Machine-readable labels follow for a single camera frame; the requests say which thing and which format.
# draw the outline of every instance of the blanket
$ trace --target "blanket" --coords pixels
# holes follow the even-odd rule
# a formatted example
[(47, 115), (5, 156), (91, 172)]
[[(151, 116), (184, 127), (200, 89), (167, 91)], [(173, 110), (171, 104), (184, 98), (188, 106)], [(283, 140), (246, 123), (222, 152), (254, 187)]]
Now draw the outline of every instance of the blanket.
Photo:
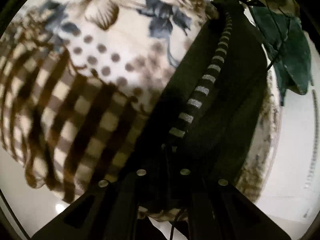
[[(28, 185), (72, 203), (101, 179), (117, 181), (175, 68), (218, 17), (207, 0), (28, 1), (0, 39), (0, 141)], [(274, 156), (275, 82), (270, 72), (258, 150), (235, 181), (252, 201)]]

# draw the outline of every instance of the plaid pattern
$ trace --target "plaid pattern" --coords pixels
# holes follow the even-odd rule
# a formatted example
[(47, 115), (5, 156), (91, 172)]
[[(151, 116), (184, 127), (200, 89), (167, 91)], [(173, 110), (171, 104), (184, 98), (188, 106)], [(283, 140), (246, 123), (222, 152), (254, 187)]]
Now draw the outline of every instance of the plaid pattern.
[(71, 203), (90, 183), (117, 180), (147, 116), (115, 85), (76, 74), (50, 38), (29, 14), (1, 39), (1, 143), (31, 187)]

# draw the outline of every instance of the rivet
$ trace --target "rivet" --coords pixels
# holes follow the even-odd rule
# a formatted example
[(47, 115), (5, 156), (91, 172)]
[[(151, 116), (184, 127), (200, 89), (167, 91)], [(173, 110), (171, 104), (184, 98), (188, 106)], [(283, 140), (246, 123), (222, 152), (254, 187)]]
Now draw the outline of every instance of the rivet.
[(105, 179), (99, 181), (99, 187), (106, 187), (109, 185), (109, 182)]
[(226, 179), (219, 179), (218, 183), (220, 186), (228, 185), (228, 181)]
[(147, 174), (147, 171), (146, 170), (138, 170), (137, 171), (137, 175), (138, 176), (144, 176), (144, 175), (146, 175)]
[(182, 169), (181, 171), (180, 171), (180, 174), (181, 175), (189, 175), (191, 173), (191, 171), (190, 170), (188, 170), (188, 169)]

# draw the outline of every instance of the polka dot pattern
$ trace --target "polka dot pattern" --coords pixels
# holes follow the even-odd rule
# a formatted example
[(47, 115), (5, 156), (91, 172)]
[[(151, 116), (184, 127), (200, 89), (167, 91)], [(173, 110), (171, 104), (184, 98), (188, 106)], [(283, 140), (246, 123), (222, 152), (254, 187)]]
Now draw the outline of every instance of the polka dot pattern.
[(88, 57), (88, 62), (91, 64), (91, 65), (96, 65), (98, 60), (97, 58), (95, 58), (94, 56), (89, 56)]
[(128, 84), (128, 81), (127, 81), (127, 79), (124, 78), (124, 77), (119, 77), (119, 78), (117, 79), (116, 84), (117, 84), (119, 87), (124, 87), (124, 86), (126, 86), (126, 85)]
[(160, 67), (159, 60), (157, 57), (149, 57), (150, 66), (153, 70)]
[(99, 44), (99, 45), (97, 46), (97, 49), (98, 49), (98, 51), (99, 51), (100, 53), (105, 53), (105, 52), (107, 51), (106, 46), (104, 46), (103, 44)]
[(82, 53), (82, 49), (80, 47), (76, 47), (73, 49), (73, 52), (76, 54), (76, 55), (80, 55)]
[(76, 37), (79, 36), (80, 34), (81, 34), (80, 30), (76, 30), (76, 31), (73, 32), (73, 35), (76, 36)]
[(164, 46), (160, 42), (153, 44), (151, 49), (158, 54), (164, 54)]
[(173, 75), (173, 72), (172, 71), (169, 71), (169, 70), (167, 70), (167, 69), (165, 69), (164, 71), (163, 71), (163, 76), (164, 76), (164, 78), (165, 79), (170, 79), (171, 77), (172, 77), (172, 75)]
[(84, 43), (89, 44), (89, 43), (91, 43), (93, 41), (93, 38), (92, 38), (92, 36), (87, 35), (87, 36), (84, 37), (83, 41), (84, 41)]
[(133, 90), (133, 94), (134, 94), (136, 97), (141, 96), (141, 95), (143, 94), (142, 88), (139, 88), (139, 87), (135, 88), (135, 89)]
[(183, 47), (185, 49), (189, 49), (191, 44), (192, 44), (192, 40), (190, 38), (186, 38), (185, 41), (183, 42)]
[(134, 67), (130, 63), (127, 63), (124, 68), (128, 72), (134, 71)]
[(112, 60), (113, 62), (119, 62), (119, 61), (120, 61), (120, 56), (119, 56), (119, 54), (118, 54), (118, 53), (113, 53), (113, 54), (111, 55), (111, 60)]
[(69, 39), (63, 40), (63, 45), (68, 46), (69, 44), (70, 44), (70, 40)]
[(109, 76), (111, 74), (111, 70), (109, 67), (103, 67), (101, 70), (101, 74), (104, 76)]
[(152, 105), (155, 105), (158, 102), (158, 99), (159, 99), (160, 95), (161, 95), (161, 93), (159, 91), (152, 91), (151, 92), (150, 103)]
[(135, 59), (135, 63), (137, 64), (138, 67), (144, 67), (146, 65), (146, 59), (145, 57), (142, 57), (142, 56), (137, 57)]

